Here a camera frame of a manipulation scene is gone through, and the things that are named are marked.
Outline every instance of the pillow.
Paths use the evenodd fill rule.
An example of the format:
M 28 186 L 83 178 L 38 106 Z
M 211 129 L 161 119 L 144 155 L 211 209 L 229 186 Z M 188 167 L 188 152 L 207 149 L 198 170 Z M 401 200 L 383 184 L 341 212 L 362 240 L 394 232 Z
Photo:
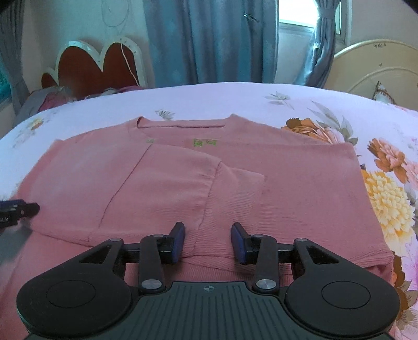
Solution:
M 117 93 L 124 93 L 124 92 L 129 92 L 129 91 L 136 91 L 136 90 L 143 90 L 144 88 L 138 86 L 138 85 L 133 85 L 133 86 L 126 86 L 124 88 L 121 88 L 117 91 Z
M 375 93 L 372 97 L 373 100 L 379 101 L 385 104 L 394 104 L 395 100 L 392 98 L 392 96 L 387 92 L 385 87 L 382 85 L 381 82 L 377 82 Z
M 56 108 L 73 101 L 76 101 L 76 99 L 71 95 L 71 90 L 64 87 L 59 87 L 56 88 L 55 91 L 46 95 L 45 100 L 40 106 L 38 112 L 42 112 L 50 108 Z

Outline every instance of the orange flower print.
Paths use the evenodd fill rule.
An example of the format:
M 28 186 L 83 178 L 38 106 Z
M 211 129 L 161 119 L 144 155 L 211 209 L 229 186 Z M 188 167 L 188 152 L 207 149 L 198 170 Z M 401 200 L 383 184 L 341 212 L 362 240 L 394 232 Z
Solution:
M 405 154 L 383 138 L 373 138 L 369 142 L 368 150 L 378 159 L 376 166 L 385 173 L 394 172 L 397 179 L 405 184 L 408 181 L 405 164 Z
M 406 171 L 406 177 L 412 189 L 418 190 L 418 162 L 413 162 L 406 158 L 402 167 Z
M 405 274 L 402 271 L 402 260 L 395 255 L 393 259 L 393 281 L 392 285 L 399 296 L 400 310 L 396 317 L 396 325 L 400 330 L 404 330 L 405 326 L 415 323 L 415 315 L 410 309 L 418 299 L 418 291 L 409 290 L 410 281 L 405 281 Z
M 344 136 L 337 130 L 330 127 L 321 127 L 314 123 L 310 118 L 292 118 L 286 122 L 284 130 L 304 134 L 315 139 L 319 139 L 329 144 L 344 143 Z

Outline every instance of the pink sweater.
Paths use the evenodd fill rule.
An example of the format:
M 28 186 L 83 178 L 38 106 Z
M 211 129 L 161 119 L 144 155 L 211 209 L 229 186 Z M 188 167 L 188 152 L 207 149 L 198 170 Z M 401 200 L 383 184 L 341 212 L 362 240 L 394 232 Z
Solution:
M 38 202 L 41 211 L 19 259 L 3 269 L 9 280 L 3 287 L 0 282 L 2 339 L 18 338 L 6 337 L 3 327 L 24 333 L 14 298 L 28 279 L 110 237 L 139 242 L 167 233 L 176 221 L 185 223 L 186 240 L 181 264 L 166 271 L 168 280 L 248 279 L 251 268 L 234 262 L 233 222 L 283 243 L 306 237 L 387 281 L 392 275 L 392 253 L 353 147 L 235 115 L 141 118 L 57 141 L 17 196 Z M 48 260 L 42 262 L 40 252 Z M 281 279 L 291 282 L 288 267 Z

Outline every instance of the green tag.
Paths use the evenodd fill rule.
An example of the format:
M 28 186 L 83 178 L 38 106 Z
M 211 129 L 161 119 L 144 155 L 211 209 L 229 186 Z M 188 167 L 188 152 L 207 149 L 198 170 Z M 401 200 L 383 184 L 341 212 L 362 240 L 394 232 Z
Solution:
M 206 144 L 212 144 L 213 146 L 216 146 L 216 139 L 207 139 Z
M 202 147 L 203 146 L 203 142 L 200 139 L 194 139 L 194 146 L 196 147 Z
M 216 139 L 197 139 L 197 138 L 195 138 L 194 141 L 193 141 L 193 145 L 195 147 L 202 147 L 203 144 L 211 144 L 213 146 L 216 146 L 216 142 L 217 142 Z

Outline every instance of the heart-shaped headboard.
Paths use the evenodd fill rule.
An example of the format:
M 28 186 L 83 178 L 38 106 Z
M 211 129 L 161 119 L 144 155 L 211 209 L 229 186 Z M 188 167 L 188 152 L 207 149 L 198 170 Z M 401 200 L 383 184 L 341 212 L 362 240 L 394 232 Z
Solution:
M 84 41 L 68 42 L 57 56 L 55 70 L 48 68 L 41 84 L 66 86 L 77 99 L 108 88 L 147 87 L 141 50 L 123 36 L 105 44 L 100 54 Z

